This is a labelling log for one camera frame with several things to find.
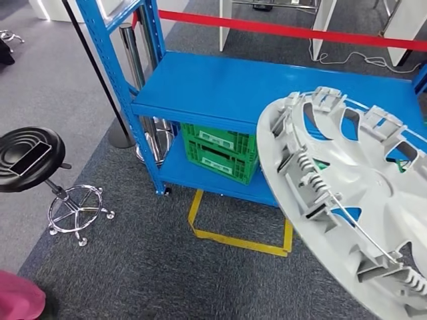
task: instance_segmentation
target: carpet floor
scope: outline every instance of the carpet floor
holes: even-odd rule
[[[218,2],[191,1],[187,11],[215,15]],[[339,1],[331,28],[376,34],[383,13],[373,11],[370,2]],[[276,8],[238,7],[235,15],[304,27],[312,22],[305,13]],[[178,24],[167,47],[219,55],[215,28]],[[232,31],[223,55],[319,67],[308,47],[299,39]],[[326,43],[323,51],[342,60],[354,49]],[[328,68],[390,75],[356,58]],[[113,149],[105,137],[76,183],[103,187],[105,205],[116,218],[100,216],[84,231],[85,248],[73,235],[45,232],[20,271],[45,290],[59,319],[374,319],[298,235],[285,259],[195,238],[187,221],[194,190],[175,185],[168,197],[156,197],[132,150]],[[283,214],[277,209],[209,193],[196,225],[273,245],[283,241]]]
[[[59,132],[67,145],[67,160],[73,169],[57,171],[52,179],[72,185],[111,125],[114,114],[71,23],[38,19],[28,3],[14,11],[22,2],[0,0],[0,20],[11,13],[0,22],[0,29],[11,29],[25,40],[9,43],[15,64],[0,65],[0,135],[33,125]],[[182,11],[187,3],[158,0],[160,8],[175,11]],[[173,24],[162,21],[164,34]],[[85,26],[81,27],[88,37]],[[125,75],[132,81],[119,31],[114,31],[111,40]],[[88,45],[97,59],[91,40]],[[140,53],[146,67],[144,52]],[[0,269],[16,273],[22,266],[46,228],[45,212],[51,200],[52,194],[45,185],[19,194],[2,194]]]
[[[28,0],[2,0],[0,1],[0,21],[15,11],[20,10],[26,4],[28,4]]]

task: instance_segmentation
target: phone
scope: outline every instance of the phone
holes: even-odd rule
[[[271,11],[273,10],[272,5],[252,5],[252,8],[258,11]]]
[[[51,149],[52,146],[39,141],[29,152],[23,155],[20,160],[15,162],[15,164],[9,168],[9,171],[21,177],[42,160],[42,158]]]

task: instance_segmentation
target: perforated metal upright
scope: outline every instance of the perforated metal upright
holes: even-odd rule
[[[132,102],[131,92],[136,95],[138,91],[125,79],[117,59],[117,55],[116,55],[114,47],[110,38],[110,35],[120,23],[122,23],[138,7],[144,5],[149,18],[148,27],[153,40],[156,52],[155,58],[159,63],[163,57],[166,50],[162,28],[156,27],[160,25],[159,15],[157,14],[156,2],[155,0],[125,0],[105,20],[100,12],[96,0],[76,0],[76,3],[107,72],[108,79],[113,86],[114,93],[120,103],[122,111],[128,121],[135,141],[140,146],[147,168],[155,184],[156,193],[163,194],[166,189],[165,185],[160,180],[159,169],[147,142],[139,117],[132,113],[131,107]]]
[[[414,77],[413,86],[415,94],[420,95],[427,89],[427,63],[422,66],[419,73]]]

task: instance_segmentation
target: red retractable belt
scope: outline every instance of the red retractable belt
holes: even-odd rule
[[[193,13],[180,13],[174,11],[159,10],[160,18],[207,25],[212,27],[227,27],[243,31],[258,33],[270,33],[286,37],[305,39],[323,39],[331,42],[351,43],[354,45],[368,45],[375,47],[396,47],[415,51],[427,51],[427,41],[410,41],[401,39],[382,38],[373,35],[360,35],[336,31],[315,31],[306,28],[289,27],[275,23],[264,23],[240,19],[226,19],[209,15],[196,15]]]

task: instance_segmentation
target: green plastic crate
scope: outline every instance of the green plastic crate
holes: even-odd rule
[[[211,148],[238,157],[243,161],[252,161],[258,157],[255,135],[233,131],[212,129],[200,125],[181,123],[181,128],[186,139],[197,141]]]
[[[212,149],[204,143],[183,138],[185,153],[189,161],[244,185],[249,185],[258,166],[258,157],[252,161],[242,161],[232,155]]]

